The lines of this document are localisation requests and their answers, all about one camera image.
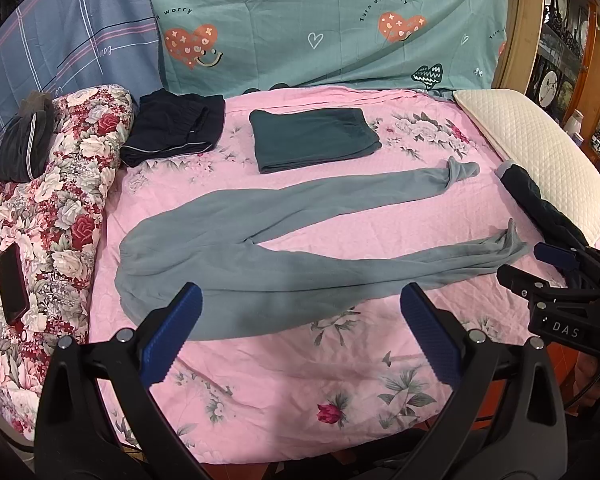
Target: dark rolled cloth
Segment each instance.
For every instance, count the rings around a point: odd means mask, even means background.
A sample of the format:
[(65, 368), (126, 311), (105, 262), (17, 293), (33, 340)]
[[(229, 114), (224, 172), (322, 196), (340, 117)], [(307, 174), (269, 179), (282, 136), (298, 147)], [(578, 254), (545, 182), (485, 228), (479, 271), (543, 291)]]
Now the dark rolled cloth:
[(304, 168), (370, 155), (382, 144), (359, 108), (323, 108), (249, 115), (260, 173)]
[(150, 158), (208, 152), (224, 127), (224, 98), (176, 95), (164, 88), (140, 98), (138, 116), (120, 159), (134, 168)]
[[(567, 250), (572, 247), (581, 249), (589, 245), (582, 231), (551, 202), (542, 198), (538, 184), (524, 168), (507, 161), (500, 165), (496, 174), (520, 208), (542, 233), (546, 243)], [(558, 270), (564, 276), (568, 287), (589, 288), (578, 269)]]
[(34, 90), (20, 103), (0, 144), (0, 182), (31, 182), (44, 171), (54, 130), (51, 96)]

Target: black folded cloth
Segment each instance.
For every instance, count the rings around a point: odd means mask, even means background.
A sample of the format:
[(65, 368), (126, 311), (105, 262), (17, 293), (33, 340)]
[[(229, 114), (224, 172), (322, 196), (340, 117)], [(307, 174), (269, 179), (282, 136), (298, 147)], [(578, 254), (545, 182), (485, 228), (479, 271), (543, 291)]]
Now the black folded cloth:
[(322, 108), (249, 115), (260, 173), (304, 168), (370, 155), (382, 144), (358, 108)]
[(0, 144), (0, 182), (31, 182), (44, 171), (54, 130), (51, 96), (34, 90), (20, 102)]
[(120, 159), (134, 168), (150, 158), (208, 152), (218, 143), (223, 126), (221, 95), (176, 95), (163, 88), (140, 98)]

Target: black phone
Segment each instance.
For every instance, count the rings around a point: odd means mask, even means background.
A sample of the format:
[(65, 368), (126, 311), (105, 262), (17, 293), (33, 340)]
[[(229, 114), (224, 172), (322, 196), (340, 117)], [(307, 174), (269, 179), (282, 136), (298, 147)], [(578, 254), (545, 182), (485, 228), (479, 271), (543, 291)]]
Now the black phone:
[(20, 248), (13, 243), (0, 255), (0, 298), (4, 319), (13, 326), (29, 310), (29, 295), (20, 263)]

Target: cable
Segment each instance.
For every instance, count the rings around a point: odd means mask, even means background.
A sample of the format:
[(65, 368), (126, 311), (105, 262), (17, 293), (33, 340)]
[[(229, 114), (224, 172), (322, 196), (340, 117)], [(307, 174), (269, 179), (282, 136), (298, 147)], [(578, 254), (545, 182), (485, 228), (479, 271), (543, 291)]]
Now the cable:
[(573, 397), (568, 402), (564, 403), (564, 409), (568, 410), (571, 406), (573, 406), (576, 402), (578, 402), (592, 387), (600, 380), (600, 371), (596, 374), (596, 376), (585, 386), (576, 396)]
[(4, 440), (6, 440), (10, 446), (13, 446), (15, 449), (20, 450), (24, 453), (33, 453), (34, 447), (27, 446), (26, 444), (21, 444), (15, 440), (13, 440), (9, 435), (7, 435), (2, 428), (0, 428), (0, 433)]

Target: floral bedsheet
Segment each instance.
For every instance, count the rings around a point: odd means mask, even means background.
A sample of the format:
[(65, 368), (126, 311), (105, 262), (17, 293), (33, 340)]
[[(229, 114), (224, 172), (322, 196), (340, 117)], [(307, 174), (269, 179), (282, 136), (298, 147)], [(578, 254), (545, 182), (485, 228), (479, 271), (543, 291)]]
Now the floral bedsheet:
[[(356, 160), (259, 174), (249, 113), (324, 107), (361, 108), (382, 148)], [(118, 173), (107, 200), (90, 340), (106, 340), (132, 326), (120, 307), (114, 276), (120, 241), (142, 219), (216, 189), (275, 189), (329, 176), (443, 166), (451, 155), (477, 162), (480, 175), (437, 197), (338, 216), (263, 244), (272, 250), (393, 258), (491, 236), (506, 228), (509, 218), (530, 244), (541, 235), (494, 174), (498, 157), (452, 103), (407, 90), (334, 86), (228, 99), (216, 150), (147, 161)], [(516, 266), (562, 282), (553, 267), (533, 256)], [(526, 302), (500, 287), (495, 275), (427, 294), (467, 328), (481, 328), (495, 340), (519, 344), (528, 337)], [(102, 388), (120, 438), (136, 444), (110, 384)], [(165, 381), (151, 392), (184, 444), (208, 463), (299, 459), (355, 446), (426, 420), (450, 395), (404, 322), (397, 296), (365, 301), (332, 319), (272, 335), (188, 341)]]
[(134, 117), (131, 96), (117, 85), (58, 98), (54, 107), (45, 172), (28, 184), (0, 183), (0, 252), (18, 244), (30, 305), (8, 326), (0, 302), (0, 414), (27, 438), (58, 337), (88, 336), (103, 209)]

